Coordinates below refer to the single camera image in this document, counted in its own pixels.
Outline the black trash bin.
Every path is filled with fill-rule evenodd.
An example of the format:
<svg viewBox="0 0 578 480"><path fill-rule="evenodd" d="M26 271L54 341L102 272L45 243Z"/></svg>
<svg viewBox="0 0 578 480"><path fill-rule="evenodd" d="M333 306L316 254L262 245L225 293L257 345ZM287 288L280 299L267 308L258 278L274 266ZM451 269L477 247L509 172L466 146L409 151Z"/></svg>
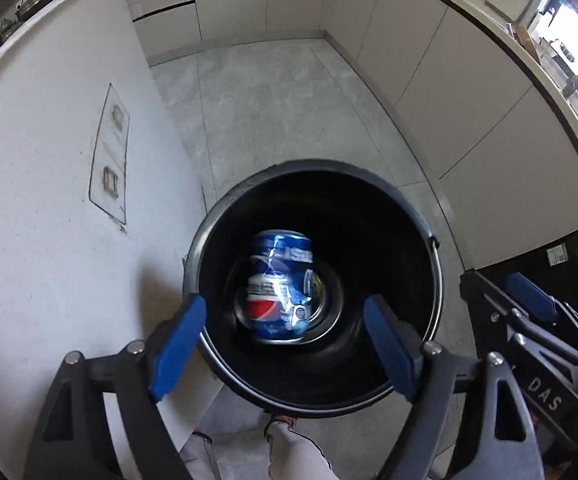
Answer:
<svg viewBox="0 0 578 480"><path fill-rule="evenodd" d="M423 340L438 331L438 237L392 184L329 159L283 162L228 191L191 243L185 296L207 306L199 349L268 412L350 414L392 392L363 320L385 300Z"/></svg>

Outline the person's shoe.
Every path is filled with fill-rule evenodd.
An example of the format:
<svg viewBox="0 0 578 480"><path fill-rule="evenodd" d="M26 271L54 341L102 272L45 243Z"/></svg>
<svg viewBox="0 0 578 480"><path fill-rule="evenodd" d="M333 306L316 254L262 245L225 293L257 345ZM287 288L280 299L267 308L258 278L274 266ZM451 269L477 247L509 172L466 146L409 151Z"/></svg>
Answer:
<svg viewBox="0 0 578 480"><path fill-rule="evenodd" d="M291 443L298 435L295 429L295 419L288 415L272 415L264 428L264 437L269 444L283 442Z"/></svg>

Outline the blue Pepsi can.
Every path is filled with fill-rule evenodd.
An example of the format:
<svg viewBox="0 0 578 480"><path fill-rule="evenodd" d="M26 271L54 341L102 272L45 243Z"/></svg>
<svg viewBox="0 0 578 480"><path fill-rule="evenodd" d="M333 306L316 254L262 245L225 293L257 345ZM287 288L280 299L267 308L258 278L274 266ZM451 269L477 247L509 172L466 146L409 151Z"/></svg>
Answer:
<svg viewBox="0 0 578 480"><path fill-rule="evenodd" d="M302 340L323 296L311 240L287 230L257 234L245 274L245 288L238 297L243 325L270 344Z"/></svg>

